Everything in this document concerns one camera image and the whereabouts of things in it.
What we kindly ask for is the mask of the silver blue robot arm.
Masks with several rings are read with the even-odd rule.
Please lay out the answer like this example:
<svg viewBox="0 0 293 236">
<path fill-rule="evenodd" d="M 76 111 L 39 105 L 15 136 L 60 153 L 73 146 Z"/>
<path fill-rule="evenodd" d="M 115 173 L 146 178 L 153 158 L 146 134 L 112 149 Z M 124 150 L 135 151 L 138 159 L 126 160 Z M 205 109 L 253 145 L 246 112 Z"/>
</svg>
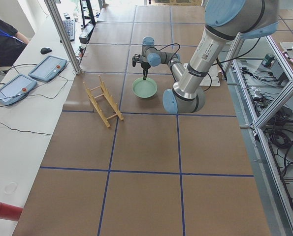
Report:
<svg viewBox="0 0 293 236">
<path fill-rule="evenodd" d="M 197 112 L 205 103 L 199 85 L 224 45 L 238 33 L 243 39 L 273 34 L 278 26 L 278 13 L 277 0 L 210 0 L 205 7 L 202 39 L 187 67 L 176 54 L 156 49 L 151 37 L 143 38 L 141 54 L 135 55 L 132 63 L 141 64 L 144 76 L 152 66 L 167 64 L 176 82 L 163 93 L 164 109 L 170 114 Z"/>
</svg>

